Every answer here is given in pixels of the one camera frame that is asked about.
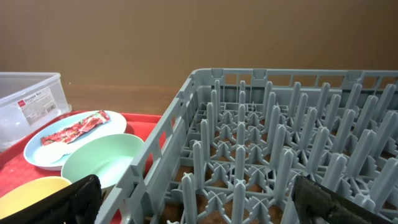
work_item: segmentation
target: clear plastic container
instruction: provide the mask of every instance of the clear plastic container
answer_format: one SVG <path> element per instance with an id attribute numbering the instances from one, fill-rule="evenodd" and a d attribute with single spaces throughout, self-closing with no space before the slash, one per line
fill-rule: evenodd
<path id="1" fill-rule="evenodd" d="M 59 73 L 0 72 L 0 152 L 70 110 Z"/>

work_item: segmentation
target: red tray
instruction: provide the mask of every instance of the red tray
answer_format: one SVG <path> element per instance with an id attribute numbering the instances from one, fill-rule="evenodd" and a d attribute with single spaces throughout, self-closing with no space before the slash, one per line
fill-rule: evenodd
<path id="1" fill-rule="evenodd" d="M 13 145 L 2 154 L 0 154 L 0 197 L 6 193 L 12 191 L 16 187 L 21 186 L 31 180 L 35 180 L 41 177 L 47 177 L 51 175 L 60 176 L 60 171 L 49 171 L 37 168 L 25 161 L 24 149 L 29 140 L 35 136 L 40 130 L 44 129 L 48 125 L 59 121 L 63 118 L 82 113 L 85 111 L 74 111 L 61 115 L 40 129 L 36 130 L 32 134 L 26 136 L 24 139 Z M 127 114 L 122 113 L 127 120 L 127 128 L 125 133 L 134 134 L 140 137 L 142 140 L 146 140 L 153 130 L 161 116 L 158 115 L 146 115 L 146 114 Z M 159 140 L 160 145 L 163 145 L 165 136 L 162 136 Z M 146 172 L 152 165 L 152 155 L 149 156 L 146 162 Z M 121 216 L 117 212 L 112 220 L 112 223 L 120 223 Z"/>

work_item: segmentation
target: red logo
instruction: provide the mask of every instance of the red logo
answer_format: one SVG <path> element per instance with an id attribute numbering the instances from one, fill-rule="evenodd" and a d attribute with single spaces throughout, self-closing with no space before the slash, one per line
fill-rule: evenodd
<path id="1" fill-rule="evenodd" d="M 20 100 L 20 101 L 18 101 L 18 105 L 19 105 L 20 107 L 23 107 L 23 106 L 26 105 L 26 103 L 25 103 L 24 100 Z"/>

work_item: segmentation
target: yellow bowl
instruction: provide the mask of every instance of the yellow bowl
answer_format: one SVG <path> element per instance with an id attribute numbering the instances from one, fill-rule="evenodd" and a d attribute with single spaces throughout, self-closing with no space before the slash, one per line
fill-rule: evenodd
<path id="1" fill-rule="evenodd" d="M 0 219 L 27 208 L 71 184 L 63 177 L 32 180 L 0 198 Z"/>

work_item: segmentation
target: rack base grid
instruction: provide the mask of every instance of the rack base grid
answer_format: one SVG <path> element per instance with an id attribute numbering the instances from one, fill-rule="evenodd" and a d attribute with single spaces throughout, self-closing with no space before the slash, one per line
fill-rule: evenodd
<path id="1" fill-rule="evenodd" d="M 397 78 L 379 70 L 195 70 L 96 223 L 118 208 L 124 223 L 298 223 L 289 197 L 298 175 L 398 223 Z"/>

